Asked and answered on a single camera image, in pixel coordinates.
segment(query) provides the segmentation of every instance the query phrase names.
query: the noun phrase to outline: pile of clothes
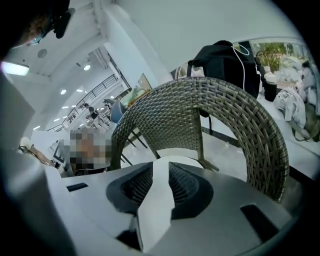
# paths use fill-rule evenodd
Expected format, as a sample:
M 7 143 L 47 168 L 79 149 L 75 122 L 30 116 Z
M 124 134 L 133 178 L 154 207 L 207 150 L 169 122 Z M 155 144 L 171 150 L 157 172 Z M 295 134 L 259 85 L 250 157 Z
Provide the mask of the pile of clothes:
M 302 63 L 302 75 L 294 88 L 281 90 L 275 97 L 277 109 L 284 111 L 284 120 L 290 122 L 292 132 L 304 139 L 320 138 L 320 79 L 318 69 L 308 61 Z

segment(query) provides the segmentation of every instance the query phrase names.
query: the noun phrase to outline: metal railing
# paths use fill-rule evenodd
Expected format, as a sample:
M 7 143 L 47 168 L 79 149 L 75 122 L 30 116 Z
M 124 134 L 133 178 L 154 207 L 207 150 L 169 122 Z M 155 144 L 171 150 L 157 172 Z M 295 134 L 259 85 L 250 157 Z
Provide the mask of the metal railing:
M 67 115 L 67 118 L 65 118 L 61 124 L 52 127 L 51 129 L 47 130 L 47 132 L 61 132 L 63 130 L 66 130 L 67 127 L 72 123 L 72 121 L 77 117 L 77 115 L 79 115 L 79 113 L 85 108 L 85 103 L 88 103 L 90 105 L 96 97 L 111 88 L 117 81 L 117 77 L 113 74 L 103 82 L 99 83 L 92 91 L 87 93 L 87 95 L 78 102 L 78 104 L 70 111 L 70 113 Z

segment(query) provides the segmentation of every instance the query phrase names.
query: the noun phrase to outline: chair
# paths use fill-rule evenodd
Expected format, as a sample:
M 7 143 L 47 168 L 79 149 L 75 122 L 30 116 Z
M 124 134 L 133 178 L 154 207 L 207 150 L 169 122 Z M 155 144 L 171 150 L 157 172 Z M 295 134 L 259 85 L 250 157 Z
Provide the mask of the chair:
M 111 170 L 121 167 L 121 153 L 135 127 L 157 158 L 157 150 L 187 148 L 197 151 L 202 164 L 200 109 L 222 121 L 238 139 L 246 160 L 247 183 L 279 202 L 289 174 L 289 159 L 278 126 L 255 98 L 215 78 L 174 80 L 139 99 L 113 132 Z

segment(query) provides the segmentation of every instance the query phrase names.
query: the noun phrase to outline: fluorescent light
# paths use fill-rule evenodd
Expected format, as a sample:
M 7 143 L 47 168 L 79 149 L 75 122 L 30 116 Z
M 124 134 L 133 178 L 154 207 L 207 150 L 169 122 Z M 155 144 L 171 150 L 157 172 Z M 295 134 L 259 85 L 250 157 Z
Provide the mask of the fluorescent light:
M 83 69 L 84 69 L 84 71 L 88 71 L 90 68 L 91 68 L 90 65 L 85 65 Z
M 1 62 L 1 69 L 7 74 L 17 76 L 26 76 L 29 72 L 28 66 L 8 61 Z

